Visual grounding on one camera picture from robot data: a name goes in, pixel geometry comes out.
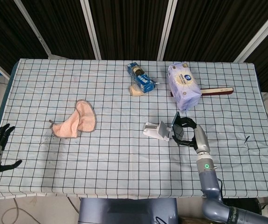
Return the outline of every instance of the black grid line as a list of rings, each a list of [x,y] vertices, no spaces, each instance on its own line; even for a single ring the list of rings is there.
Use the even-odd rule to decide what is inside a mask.
[[[16,125],[2,163],[23,163],[0,174],[0,198],[64,195],[102,198],[201,196],[197,155],[170,139],[143,135],[145,122],[170,125],[177,108],[166,82],[173,62],[137,61],[160,84],[130,95],[132,61],[21,59],[2,124]],[[233,87],[205,96],[181,116],[205,130],[225,197],[268,196],[268,119],[252,64],[189,62],[201,88]],[[97,126],[77,139],[52,135],[76,100],[89,101]],[[193,131],[186,129],[189,139]]]

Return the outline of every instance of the white checkered cloth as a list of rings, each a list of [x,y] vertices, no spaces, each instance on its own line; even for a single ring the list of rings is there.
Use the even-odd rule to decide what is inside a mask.
[[[130,95],[131,62],[20,60],[1,121],[16,126],[2,164],[23,163],[0,173],[0,198],[202,195],[194,149],[143,135],[145,122],[170,125],[177,111],[166,83],[173,62],[137,61],[160,83],[141,97]],[[202,97],[181,114],[206,131],[224,196],[268,196],[268,119],[254,66],[188,64],[201,88],[234,88],[231,95]],[[78,99],[94,107],[96,130],[77,139],[56,138],[49,120],[66,120]],[[193,137],[192,130],[186,134]]]

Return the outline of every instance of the floor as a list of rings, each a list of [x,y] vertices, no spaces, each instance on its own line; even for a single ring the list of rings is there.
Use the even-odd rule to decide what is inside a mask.
[[[7,80],[0,76],[0,104],[6,89]],[[41,224],[76,224],[78,214],[72,207],[66,197],[22,197],[16,199],[19,208],[30,213]],[[79,208],[79,198],[71,198],[73,204]],[[261,203],[268,203],[268,198],[260,199]],[[203,217],[201,212],[202,198],[181,198],[177,200],[178,213],[187,217]],[[10,208],[15,208],[13,199],[0,200],[0,223],[12,224],[16,219],[16,209],[8,211]],[[16,224],[37,224],[29,215],[23,211],[19,211],[19,216]]]

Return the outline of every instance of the pink towel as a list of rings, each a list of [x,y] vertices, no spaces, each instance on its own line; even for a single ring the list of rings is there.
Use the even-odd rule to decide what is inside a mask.
[[[59,138],[77,138],[78,131],[92,132],[96,128],[96,114],[91,104],[83,99],[76,102],[75,111],[63,123],[52,123],[53,134]]]

